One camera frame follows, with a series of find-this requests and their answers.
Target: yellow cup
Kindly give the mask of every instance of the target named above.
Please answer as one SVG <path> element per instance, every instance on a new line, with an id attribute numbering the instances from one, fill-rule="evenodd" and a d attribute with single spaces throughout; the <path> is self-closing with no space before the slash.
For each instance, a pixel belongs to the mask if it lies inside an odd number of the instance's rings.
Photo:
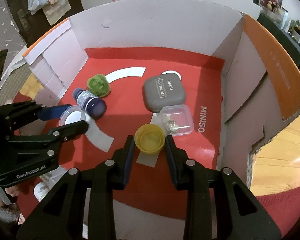
<path id="1" fill-rule="evenodd" d="M 134 142 L 138 149 L 147 154 L 156 154 L 164 146 L 166 136 L 156 124 L 147 123 L 141 126 L 134 135 Z"/>

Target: orange cardboard flap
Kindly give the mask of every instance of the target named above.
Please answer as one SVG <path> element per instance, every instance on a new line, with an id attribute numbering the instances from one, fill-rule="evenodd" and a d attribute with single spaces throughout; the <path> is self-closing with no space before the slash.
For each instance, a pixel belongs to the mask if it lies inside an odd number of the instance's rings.
<path id="1" fill-rule="evenodd" d="M 300 109 L 300 71 L 274 36 L 249 15 L 244 16 L 243 30 L 267 69 L 282 117 L 288 119 Z"/>

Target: wooden floor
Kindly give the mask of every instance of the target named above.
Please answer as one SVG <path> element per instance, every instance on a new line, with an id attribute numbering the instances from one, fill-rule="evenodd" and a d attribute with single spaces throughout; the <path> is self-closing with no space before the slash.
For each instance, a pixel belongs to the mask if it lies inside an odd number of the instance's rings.
<path id="1" fill-rule="evenodd" d="M 252 176 L 255 196 L 300 186 L 300 115 L 255 155 Z"/>

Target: purple bottle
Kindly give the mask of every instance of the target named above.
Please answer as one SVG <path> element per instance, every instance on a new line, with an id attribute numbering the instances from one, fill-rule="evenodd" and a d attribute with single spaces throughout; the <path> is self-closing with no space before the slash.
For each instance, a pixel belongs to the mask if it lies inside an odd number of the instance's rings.
<path id="1" fill-rule="evenodd" d="M 107 110 L 105 101 L 89 90 L 76 88 L 72 93 L 72 97 L 77 101 L 78 106 L 95 120 L 103 116 Z"/>

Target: green plush toy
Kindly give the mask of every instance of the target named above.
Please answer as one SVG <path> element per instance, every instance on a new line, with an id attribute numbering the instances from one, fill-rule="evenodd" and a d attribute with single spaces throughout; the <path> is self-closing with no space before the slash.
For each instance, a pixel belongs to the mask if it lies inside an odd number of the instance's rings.
<path id="1" fill-rule="evenodd" d="M 105 75 L 98 74 L 87 81 L 87 87 L 90 92 L 94 93 L 98 97 L 106 97 L 111 92 L 110 84 Z"/>

